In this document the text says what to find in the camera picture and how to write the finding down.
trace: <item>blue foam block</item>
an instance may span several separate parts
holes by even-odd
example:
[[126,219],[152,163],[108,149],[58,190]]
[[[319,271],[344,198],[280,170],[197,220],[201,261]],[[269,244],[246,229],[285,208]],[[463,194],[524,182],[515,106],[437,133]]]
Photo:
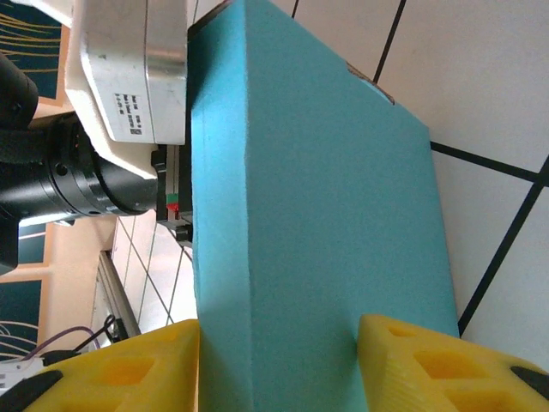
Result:
[[264,0],[189,59],[200,410],[366,410],[361,314],[457,335],[428,129]]

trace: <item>white floor tile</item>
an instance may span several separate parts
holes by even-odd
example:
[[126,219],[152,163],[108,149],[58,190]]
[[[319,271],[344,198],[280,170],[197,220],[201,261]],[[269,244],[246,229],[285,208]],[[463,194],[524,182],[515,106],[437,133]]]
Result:
[[117,270],[120,281],[124,284],[126,278],[126,270],[128,268],[128,257],[130,255],[130,238],[122,227],[122,223],[117,223],[116,232],[114,233],[114,243],[112,245],[112,263]]
[[181,246],[168,229],[158,225],[154,236],[153,253],[148,267],[148,274],[166,307],[170,307],[170,301],[172,300],[181,253]]
[[136,221],[136,217],[135,216],[120,216],[120,217],[118,217],[118,221],[120,223],[122,223],[122,226],[126,230],[126,233],[131,238],[131,236],[134,233],[134,222]]
[[295,0],[271,0],[271,3],[276,4],[278,8],[284,11],[287,15],[292,15]]
[[187,252],[187,254],[190,256],[190,258],[192,259],[192,249],[190,247],[185,247],[184,250]]
[[537,172],[549,153],[547,21],[545,0],[407,2],[379,85],[433,141]]
[[200,0],[187,0],[187,27],[192,26],[195,20],[196,3]]
[[299,2],[296,21],[372,78],[383,53],[399,0]]
[[199,21],[200,19],[202,19],[210,10],[212,10],[214,7],[221,3],[223,3],[223,0],[198,0],[195,21]]
[[192,269],[192,262],[185,255],[183,256],[183,260],[179,267],[178,282],[173,295],[170,316],[174,322],[198,318],[196,312],[195,277]]
[[531,184],[445,154],[433,158],[461,315]]
[[156,212],[149,210],[146,214],[136,217],[134,234],[131,241],[145,268],[148,267],[151,249],[153,247],[154,229],[156,227]]
[[128,296],[128,301],[130,302],[134,315],[136,315],[136,319],[139,319],[146,280],[147,272],[137,257],[136,251],[132,248],[130,250],[130,260],[128,262],[128,273],[126,275],[124,291]]
[[147,333],[151,330],[165,327],[167,321],[168,312],[162,305],[160,297],[154,290],[150,279],[147,279],[141,317],[139,319],[139,328],[142,333]]
[[[106,318],[112,315],[111,308],[109,307],[109,301],[106,297],[106,292],[101,285],[101,282],[96,282],[95,287],[95,297],[94,297],[94,312],[92,314],[92,324],[91,329],[93,331],[101,329],[104,324]],[[100,346],[104,348],[105,346],[110,346],[111,341],[109,341],[109,338],[103,333],[101,336],[98,336],[98,341],[100,343]],[[87,350],[95,350],[95,343],[92,342],[89,345],[87,345]]]
[[549,190],[544,189],[463,337],[549,370]]

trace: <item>purple cable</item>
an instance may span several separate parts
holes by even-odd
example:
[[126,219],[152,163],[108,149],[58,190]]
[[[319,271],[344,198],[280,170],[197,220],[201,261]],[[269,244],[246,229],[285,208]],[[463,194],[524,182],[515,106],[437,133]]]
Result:
[[[47,346],[51,345],[52,343],[54,343],[57,339],[60,339],[62,338],[63,336],[65,335],[68,335],[69,333],[72,333],[72,332],[78,332],[78,331],[82,331],[82,332],[87,332],[90,334],[90,336],[93,336],[94,335],[94,331],[87,328],[86,326],[74,326],[72,328],[68,328],[67,330],[64,330],[63,332],[59,332],[57,333],[55,336],[52,336],[50,339],[46,340],[45,342],[41,343],[39,346],[37,346],[36,348],[34,348],[33,350],[31,350],[23,359],[22,361],[28,361],[29,359],[31,359],[33,356],[37,355],[38,352],[44,348],[46,348]],[[95,343],[95,347],[97,349],[100,348],[100,341],[97,340],[97,338],[94,339],[94,343]]]

